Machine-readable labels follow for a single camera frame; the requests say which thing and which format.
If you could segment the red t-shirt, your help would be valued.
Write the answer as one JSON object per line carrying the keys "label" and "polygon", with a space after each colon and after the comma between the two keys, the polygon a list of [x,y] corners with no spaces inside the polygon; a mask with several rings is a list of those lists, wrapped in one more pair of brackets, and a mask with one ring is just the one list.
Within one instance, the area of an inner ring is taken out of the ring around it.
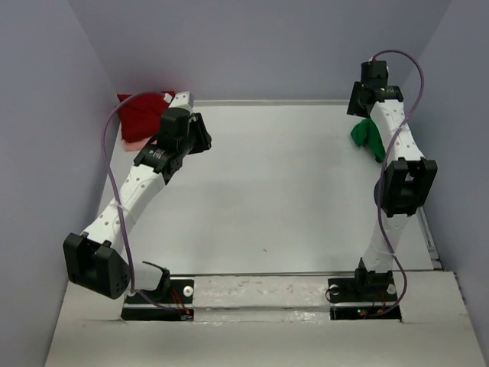
{"label": "red t-shirt", "polygon": [[160,129],[160,117],[167,110],[175,91],[144,94],[125,103],[117,111],[121,123],[121,138],[127,145],[144,144]]}

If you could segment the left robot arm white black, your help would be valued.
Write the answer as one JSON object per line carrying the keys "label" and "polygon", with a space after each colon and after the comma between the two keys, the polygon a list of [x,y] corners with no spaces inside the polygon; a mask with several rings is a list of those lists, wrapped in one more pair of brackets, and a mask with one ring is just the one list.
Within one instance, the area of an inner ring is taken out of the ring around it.
{"label": "left robot arm white black", "polygon": [[160,131],[138,152],[125,182],[112,187],[114,197],[107,207],[80,234],[70,233],[64,240],[70,282],[110,299],[130,292],[152,302],[164,300],[170,289],[169,270],[149,261],[135,262],[128,235],[184,158],[208,151],[211,142],[201,114],[167,109]]}

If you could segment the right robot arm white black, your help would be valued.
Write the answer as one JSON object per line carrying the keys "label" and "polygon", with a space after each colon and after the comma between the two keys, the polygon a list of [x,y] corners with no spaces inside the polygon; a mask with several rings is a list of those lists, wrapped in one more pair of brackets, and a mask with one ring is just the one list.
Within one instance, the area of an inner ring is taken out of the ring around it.
{"label": "right robot arm white black", "polygon": [[377,222],[348,290],[356,302],[368,302],[393,288],[393,264],[402,232],[424,205],[438,167],[425,158],[408,126],[400,88],[388,83],[383,60],[361,65],[347,113],[370,118],[386,145],[381,175],[374,187]]}

